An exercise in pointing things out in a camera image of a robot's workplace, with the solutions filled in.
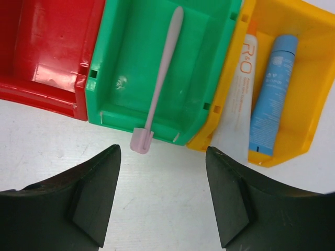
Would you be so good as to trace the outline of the blue toothpaste tube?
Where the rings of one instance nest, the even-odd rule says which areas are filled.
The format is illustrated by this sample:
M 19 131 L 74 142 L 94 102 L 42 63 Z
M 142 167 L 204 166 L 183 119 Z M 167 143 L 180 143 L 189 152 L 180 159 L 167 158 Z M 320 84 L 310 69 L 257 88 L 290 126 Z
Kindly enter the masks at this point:
M 249 149 L 272 156 L 295 63 L 298 38 L 278 36 L 272 46 L 260 93 L 251 116 Z

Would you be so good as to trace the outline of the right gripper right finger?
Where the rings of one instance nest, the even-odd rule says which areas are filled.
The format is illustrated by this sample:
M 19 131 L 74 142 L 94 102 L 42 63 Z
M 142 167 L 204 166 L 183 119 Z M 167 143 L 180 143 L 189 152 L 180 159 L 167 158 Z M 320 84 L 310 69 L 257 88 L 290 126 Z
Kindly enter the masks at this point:
M 334 193 L 278 182 L 214 147 L 206 170 L 223 249 L 334 250 Z

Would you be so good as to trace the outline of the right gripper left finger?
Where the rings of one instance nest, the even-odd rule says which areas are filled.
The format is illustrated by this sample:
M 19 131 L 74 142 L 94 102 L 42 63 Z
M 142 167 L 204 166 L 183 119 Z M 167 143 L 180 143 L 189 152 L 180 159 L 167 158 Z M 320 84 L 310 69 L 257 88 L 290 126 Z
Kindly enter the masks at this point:
M 1 192 L 1 250 L 99 250 L 121 164 L 115 144 L 22 190 Z

